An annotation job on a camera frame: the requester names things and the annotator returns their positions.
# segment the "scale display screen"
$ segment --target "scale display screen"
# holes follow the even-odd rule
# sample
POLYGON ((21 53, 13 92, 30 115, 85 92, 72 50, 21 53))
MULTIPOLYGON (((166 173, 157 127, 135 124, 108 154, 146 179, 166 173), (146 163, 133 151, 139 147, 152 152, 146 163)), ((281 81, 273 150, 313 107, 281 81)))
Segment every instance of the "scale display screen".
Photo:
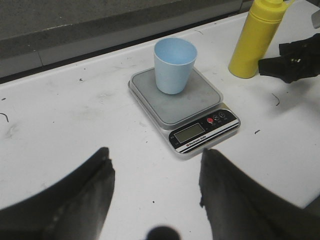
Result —
POLYGON ((176 137, 176 139, 178 139, 180 143, 183 143, 184 141, 187 141, 188 139, 191 139, 203 133, 204 131, 205 130, 200 126, 200 124, 196 123, 195 125, 192 125, 182 131, 177 132, 176 134, 174 134, 174 136, 176 137))

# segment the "yellow squeeze bottle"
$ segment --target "yellow squeeze bottle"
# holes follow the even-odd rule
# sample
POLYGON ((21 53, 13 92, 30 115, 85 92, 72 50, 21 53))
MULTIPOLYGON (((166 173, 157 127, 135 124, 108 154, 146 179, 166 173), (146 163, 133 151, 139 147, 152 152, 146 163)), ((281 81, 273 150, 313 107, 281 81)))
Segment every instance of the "yellow squeeze bottle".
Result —
POLYGON ((229 71, 239 77, 253 77, 287 10, 294 2, 283 0, 254 0, 236 44, 229 71))

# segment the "digital kitchen scale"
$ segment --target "digital kitchen scale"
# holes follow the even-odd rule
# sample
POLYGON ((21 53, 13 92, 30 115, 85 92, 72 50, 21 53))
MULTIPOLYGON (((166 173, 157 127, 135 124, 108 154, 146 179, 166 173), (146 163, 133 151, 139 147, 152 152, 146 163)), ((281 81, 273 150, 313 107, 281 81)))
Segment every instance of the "digital kitchen scale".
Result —
POLYGON ((214 146, 240 126, 239 118, 223 103, 223 95, 195 68, 178 94, 157 88, 154 68, 133 75, 128 86, 171 149, 182 158, 214 146))

